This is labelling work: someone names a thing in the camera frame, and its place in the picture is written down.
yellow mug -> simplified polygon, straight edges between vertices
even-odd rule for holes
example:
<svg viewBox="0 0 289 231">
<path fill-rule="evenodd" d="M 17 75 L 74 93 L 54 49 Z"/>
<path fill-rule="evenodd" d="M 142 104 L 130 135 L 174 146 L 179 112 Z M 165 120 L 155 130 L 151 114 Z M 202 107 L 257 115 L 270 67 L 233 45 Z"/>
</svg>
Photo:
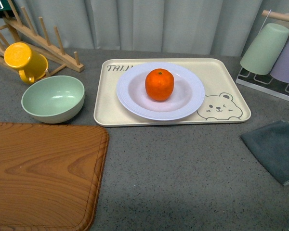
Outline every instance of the yellow mug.
<svg viewBox="0 0 289 231">
<path fill-rule="evenodd" d="M 23 42 L 10 45 L 4 53 L 6 64 L 17 70 L 22 81 L 33 84 L 45 75 L 47 59 Z"/>
</svg>

curtain fold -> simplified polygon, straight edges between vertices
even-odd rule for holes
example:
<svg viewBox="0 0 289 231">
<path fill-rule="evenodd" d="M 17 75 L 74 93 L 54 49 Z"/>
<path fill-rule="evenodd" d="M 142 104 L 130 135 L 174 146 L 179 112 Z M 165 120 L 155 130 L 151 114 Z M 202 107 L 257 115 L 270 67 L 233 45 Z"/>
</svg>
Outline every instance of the curtain fold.
<svg viewBox="0 0 289 231">
<path fill-rule="evenodd" d="M 28 26 L 64 47 L 241 56 L 257 36 L 263 10 L 289 13 L 289 0 L 14 0 Z M 12 43 L 9 31 L 2 34 Z M 21 35 L 24 41 L 31 42 Z"/>
</svg>

green bowl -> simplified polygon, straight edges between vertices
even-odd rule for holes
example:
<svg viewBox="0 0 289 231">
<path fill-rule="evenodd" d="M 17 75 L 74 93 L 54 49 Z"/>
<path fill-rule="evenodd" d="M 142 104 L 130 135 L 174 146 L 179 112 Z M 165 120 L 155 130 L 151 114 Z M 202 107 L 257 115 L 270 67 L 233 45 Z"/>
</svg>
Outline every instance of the green bowl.
<svg viewBox="0 0 289 231">
<path fill-rule="evenodd" d="M 31 85 L 23 94 L 23 109 L 36 120 L 57 124 L 73 118 L 82 108 L 85 88 L 71 76 L 52 76 Z"/>
</svg>

green object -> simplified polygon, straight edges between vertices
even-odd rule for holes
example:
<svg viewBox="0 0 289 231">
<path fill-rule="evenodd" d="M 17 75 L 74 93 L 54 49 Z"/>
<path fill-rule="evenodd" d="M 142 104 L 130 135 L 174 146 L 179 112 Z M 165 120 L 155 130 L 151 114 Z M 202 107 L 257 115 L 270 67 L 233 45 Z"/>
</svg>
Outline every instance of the green object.
<svg viewBox="0 0 289 231">
<path fill-rule="evenodd" d="M 285 26 L 268 23 L 245 52 L 241 66 L 249 72 L 267 75 L 283 50 L 288 36 L 289 29 Z"/>
<path fill-rule="evenodd" d="M 71 76 L 53 76 L 31 85 L 23 94 L 23 109 L 36 120 L 56 124 L 74 117 L 82 108 L 85 89 Z"/>
<path fill-rule="evenodd" d="M 14 5 L 14 7 L 17 10 L 17 6 L 15 4 L 15 2 L 12 0 L 12 3 Z M 4 16 L 4 11 L 6 11 L 6 13 L 10 16 L 10 17 L 14 17 L 14 13 L 9 5 L 9 2 L 7 0 L 0 0 L 0 18 L 2 18 Z"/>
</svg>

dish towel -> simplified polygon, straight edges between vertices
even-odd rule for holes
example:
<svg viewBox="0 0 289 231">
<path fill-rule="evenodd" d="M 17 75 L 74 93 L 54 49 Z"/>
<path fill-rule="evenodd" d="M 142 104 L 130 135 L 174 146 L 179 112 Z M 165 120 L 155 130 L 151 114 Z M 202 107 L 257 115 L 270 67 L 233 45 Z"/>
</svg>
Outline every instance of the dish towel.
<svg viewBox="0 0 289 231">
<path fill-rule="evenodd" d="M 279 120 L 241 135 L 241 139 L 282 185 L 289 185 L 289 122 Z"/>
</svg>

